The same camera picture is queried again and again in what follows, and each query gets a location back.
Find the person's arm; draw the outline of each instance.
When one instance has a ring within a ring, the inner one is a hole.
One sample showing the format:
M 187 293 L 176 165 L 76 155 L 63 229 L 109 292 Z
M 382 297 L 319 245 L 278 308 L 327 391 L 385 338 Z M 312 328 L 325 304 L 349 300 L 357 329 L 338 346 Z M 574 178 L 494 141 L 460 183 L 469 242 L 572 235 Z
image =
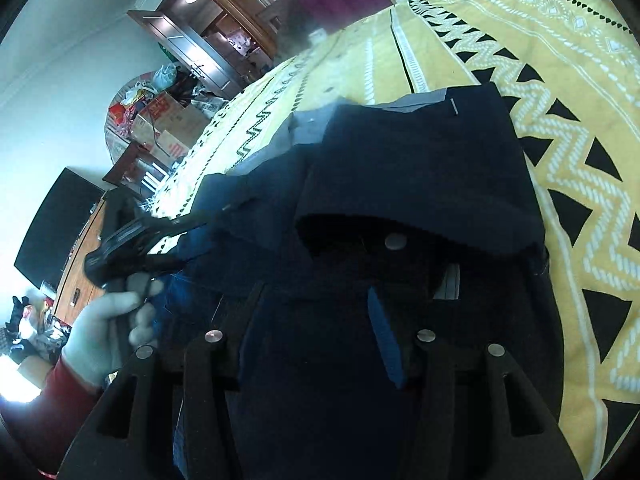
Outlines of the person's arm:
M 26 404 L 8 402 L 0 397 L 0 415 L 13 439 L 41 471 L 55 474 L 80 427 L 100 397 L 107 375 L 122 367 L 117 341 L 113 337 L 113 319 L 129 316 L 129 342 L 133 347 L 153 339 L 151 323 L 155 310 L 142 303 L 145 279 L 131 276 L 130 292 L 105 294 L 92 301 L 80 313 L 62 350 L 62 357 L 49 373 L 41 394 Z M 162 291 L 161 282 L 153 282 L 150 296 Z

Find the metal screw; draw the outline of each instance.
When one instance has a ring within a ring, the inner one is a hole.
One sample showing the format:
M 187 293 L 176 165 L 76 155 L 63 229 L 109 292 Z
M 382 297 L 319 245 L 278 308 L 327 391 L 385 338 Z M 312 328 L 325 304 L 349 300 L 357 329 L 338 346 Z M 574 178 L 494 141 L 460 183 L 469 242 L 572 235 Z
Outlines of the metal screw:
M 423 343 L 431 343 L 436 339 L 435 332 L 433 332 L 432 330 L 427 330 L 425 328 L 423 328 L 422 330 L 418 330 L 417 336 L 418 340 L 422 341 Z
M 487 351 L 494 357 L 502 357 L 504 355 L 504 346 L 498 345 L 498 343 L 491 343 Z
M 136 350 L 136 357 L 138 359 L 147 359 L 148 357 L 151 357 L 153 353 L 154 353 L 153 347 L 149 345 L 145 345 L 145 346 L 141 346 Z
M 222 339 L 222 332 L 220 330 L 209 330 L 205 335 L 204 339 L 207 343 L 217 343 Z
M 406 235 L 402 233 L 391 233 L 385 238 L 385 247 L 390 251 L 399 251 L 406 247 Z

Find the cardboard box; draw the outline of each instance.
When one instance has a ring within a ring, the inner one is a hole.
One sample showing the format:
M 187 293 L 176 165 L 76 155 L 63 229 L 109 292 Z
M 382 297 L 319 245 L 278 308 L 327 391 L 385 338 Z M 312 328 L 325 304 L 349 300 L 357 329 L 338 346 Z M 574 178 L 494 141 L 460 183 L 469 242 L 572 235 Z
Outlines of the cardboard box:
M 157 160 L 170 167 L 186 155 L 209 124 L 197 108 L 183 108 L 178 101 L 162 92 L 142 110 L 133 122 L 131 137 Z

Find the yellow bedsheet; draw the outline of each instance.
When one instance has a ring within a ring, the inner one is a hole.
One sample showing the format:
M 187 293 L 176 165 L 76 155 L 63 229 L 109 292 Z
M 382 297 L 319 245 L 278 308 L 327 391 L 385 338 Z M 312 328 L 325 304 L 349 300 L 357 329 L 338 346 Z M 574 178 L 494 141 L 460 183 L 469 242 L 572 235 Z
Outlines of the yellow bedsheet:
M 639 52 L 609 0 L 400 4 L 330 36 L 233 99 L 157 195 L 153 212 L 187 213 L 205 174 L 224 173 L 265 146 L 294 110 L 339 96 L 390 102 L 491 79 L 513 106 L 517 135 L 533 145 L 527 165 L 565 339 L 560 427 L 592 478 L 607 460 L 603 399 L 640 403 L 640 252 L 629 245 L 640 205 Z M 602 152 L 613 170 L 598 163 Z M 560 195 L 583 206 L 577 230 L 560 223 Z M 584 290 L 633 302 L 602 362 Z

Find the hand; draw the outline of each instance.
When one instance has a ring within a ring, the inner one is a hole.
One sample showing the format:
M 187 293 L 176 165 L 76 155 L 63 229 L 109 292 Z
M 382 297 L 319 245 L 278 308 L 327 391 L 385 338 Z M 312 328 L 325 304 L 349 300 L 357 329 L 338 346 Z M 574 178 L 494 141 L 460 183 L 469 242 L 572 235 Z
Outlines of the hand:
M 124 359 L 118 349 L 115 318 L 129 316 L 129 342 L 134 348 L 148 344 L 154 336 L 151 323 L 156 310 L 150 303 L 142 307 L 142 294 L 148 276 L 129 276 L 129 292 L 112 292 L 89 303 L 74 323 L 69 341 L 62 349 L 65 365 L 83 386 L 98 389 L 108 374 L 119 370 Z M 149 296 L 162 292 L 162 282 L 152 281 Z

